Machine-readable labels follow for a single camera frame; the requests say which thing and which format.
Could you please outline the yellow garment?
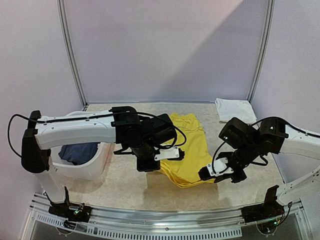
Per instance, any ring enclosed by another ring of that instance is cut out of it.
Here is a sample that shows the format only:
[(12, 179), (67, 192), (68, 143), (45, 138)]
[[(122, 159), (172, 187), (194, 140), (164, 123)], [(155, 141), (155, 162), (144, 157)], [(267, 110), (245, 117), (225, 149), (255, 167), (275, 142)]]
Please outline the yellow garment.
[(162, 160), (159, 172), (181, 189), (200, 185), (203, 181), (198, 172), (212, 161), (204, 128), (193, 113), (179, 115), (174, 112), (169, 117), (186, 136), (186, 143), (180, 147), (185, 156), (180, 161)]

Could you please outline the white t-shirt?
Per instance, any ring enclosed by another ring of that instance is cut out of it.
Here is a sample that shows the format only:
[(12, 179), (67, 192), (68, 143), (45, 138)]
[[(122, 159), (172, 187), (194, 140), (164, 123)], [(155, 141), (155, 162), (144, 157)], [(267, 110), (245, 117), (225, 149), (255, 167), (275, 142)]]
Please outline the white t-shirt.
[(253, 124), (257, 120), (252, 105), (247, 100), (216, 98), (214, 103), (221, 123), (227, 123), (232, 118), (238, 118), (246, 124)]

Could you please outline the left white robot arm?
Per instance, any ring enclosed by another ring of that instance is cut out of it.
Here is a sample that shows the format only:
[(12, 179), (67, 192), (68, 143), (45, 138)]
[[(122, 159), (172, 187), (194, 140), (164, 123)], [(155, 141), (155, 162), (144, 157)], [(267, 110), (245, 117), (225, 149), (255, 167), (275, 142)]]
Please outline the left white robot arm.
[(22, 137), (21, 165), (38, 178), (55, 209), (63, 217), (70, 217), (74, 205), (67, 200), (68, 191), (53, 170), (51, 148), (82, 143), (120, 144), (117, 154), (130, 149), (136, 157), (137, 170), (151, 172), (160, 169), (161, 160), (184, 158), (175, 143), (163, 145), (169, 140), (176, 142), (177, 138), (167, 114), (141, 113), (130, 106), (61, 117), (41, 116), (34, 111)]

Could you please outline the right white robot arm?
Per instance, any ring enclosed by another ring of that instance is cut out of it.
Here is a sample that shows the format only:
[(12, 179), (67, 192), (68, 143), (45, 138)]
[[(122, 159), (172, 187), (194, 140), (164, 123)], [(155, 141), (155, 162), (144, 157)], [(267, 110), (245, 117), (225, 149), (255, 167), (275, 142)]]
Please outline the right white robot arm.
[(259, 127), (233, 117), (219, 133), (219, 138), (233, 148), (220, 152), (215, 161), (222, 164), (216, 180), (231, 179), (239, 183), (246, 179), (244, 169), (257, 158), (268, 154), (293, 154), (319, 160), (320, 135), (290, 124), (280, 117), (266, 117)]

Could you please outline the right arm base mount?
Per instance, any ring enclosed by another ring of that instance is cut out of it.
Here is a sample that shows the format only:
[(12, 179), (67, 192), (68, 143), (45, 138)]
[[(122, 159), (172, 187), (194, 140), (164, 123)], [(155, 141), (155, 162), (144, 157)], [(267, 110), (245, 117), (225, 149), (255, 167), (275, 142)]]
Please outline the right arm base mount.
[(262, 203), (244, 206), (240, 209), (245, 223), (258, 222), (285, 215), (285, 207), (278, 202), (279, 185), (267, 189)]

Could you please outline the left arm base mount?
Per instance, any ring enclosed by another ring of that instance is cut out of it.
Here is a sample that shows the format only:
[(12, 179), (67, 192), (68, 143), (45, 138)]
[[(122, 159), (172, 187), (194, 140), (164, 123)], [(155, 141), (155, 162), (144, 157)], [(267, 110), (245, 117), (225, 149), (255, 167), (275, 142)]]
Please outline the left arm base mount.
[(52, 215), (66, 218), (69, 222), (88, 223), (91, 218), (93, 208), (85, 203), (76, 204), (70, 202), (69, 191), (66, 186), (64, 187), (64, 193), (65, 198), (62, 203), (53, 202), (46, 193), (46, 197), (50, 202), (48, 212)]

